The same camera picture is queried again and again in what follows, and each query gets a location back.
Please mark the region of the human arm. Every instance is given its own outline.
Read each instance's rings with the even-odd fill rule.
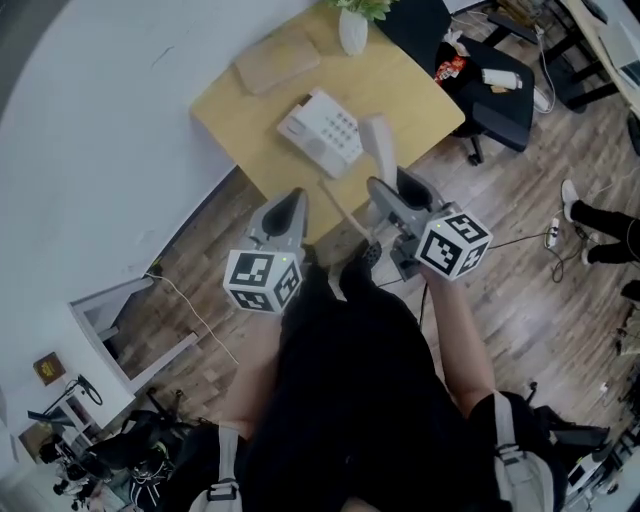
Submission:
[[[468,417],[496,387],[493,366],[461,286],[426,266],[420,272],[431,290],[445,383]]]
[[[280,317],[259,315],[251,339],[239,354],[240,364],[225,397],[221,426],[249,440],[269,405],[275,388],[280,349]]]

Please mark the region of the wooden floor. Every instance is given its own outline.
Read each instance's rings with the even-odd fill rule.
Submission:
[[[546,87],[535,47],[522,42],[502,44],[508,53],[530,63],[537,83]],[[451,138],[412,170],[429,179],[446,199],[471,209],[493,231],[496,244],[542,233],[554,215],[561,217],[560,183],[567,177],[596,206],[637,215],[640,180],[635,176],[623,179],[640,166],[627,135],[626,116],[619,97],[592,104],[583,115],[558,104],[547,116],[535,115],[531,141],[523,154],[484,138],[486,163],[472,167],[461,142]],[[235,171],[162,260],[164,275],[191,299],[232,352],[260,333],[254,328],[255,318],[232,308],[222,290],[225,257],[263,201],[246,177]],[[389,228],[381,238],[388,245],[394,234]],[[348,226],[339,226],[319,242],[321,262],[339,261],[358,241]],[[558,252],[566,256],[578,247],[579,240],[562,220]],[[527,383],[536,380],[540,385],[534,404],[548,404],[567,420],[619,431],[626,419],[617,397],[624,391],[634,359],[616,356],[612,332],[630,308],[620,297],[620,289],[640,272],[631,265],[586,268],[577,257],[566,264],[562,282],[554,284],[550,268],[555,262],[544,250],[542,239],[534,238],[491,251],[464,279],[499,387],[525,393]],[[396,277],[386,256],[374,278],[384,283]],[[419,279],[388,289],[418,314]],[[129,376],[191,330],[202,336],[153,385],[167,399],[171,392],[182,389],[185,416],[217,418],[235,365],[166,283],[137,294],[119,326],[114,344]],[[439,361],[430,304],[424,334]],[[604,382],[610,391],[603,395],[600,387]]]

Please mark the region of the backpack strap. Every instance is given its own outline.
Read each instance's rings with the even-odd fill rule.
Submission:
[[[198,496],[191,505],[190,512],[242,512],[242,498],[234,472],[238,451],[238,431],[229,427],[219,427],[218,440],[220,442],[218,483],[213,484]]]
[[[496,480],[503,500],[513,510],[553,512],[553,475],[535,453],[524,452],[516,442],[513,409],[509,399],[494,392],[496,419]]]

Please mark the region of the red package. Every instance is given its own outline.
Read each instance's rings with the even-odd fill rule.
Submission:
[[[467,59],[460,57],[460,55],[456,55],[451,62],[444,61],[436,71],[436,83],[442,85],[442,82],[447,78],[457,77],[466,65]]]

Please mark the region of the white sneaker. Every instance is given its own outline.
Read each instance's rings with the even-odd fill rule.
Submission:
[[[571,218],[571,207],[576,201],[580,199],[576,187],[573,185],[573,181],[564,180],[562,182],[562,202],[564,204],[564,218],[573,224]]]
[[[596,245],[600,245],[600,235],[598,233],[591,233],[589,235],[589,240],[585,244],[584,249],[582,249],[582,253],[580,254],[582,264],[585,267],[589,267],[592,265],[592,263],[589,261],[589,251]]]

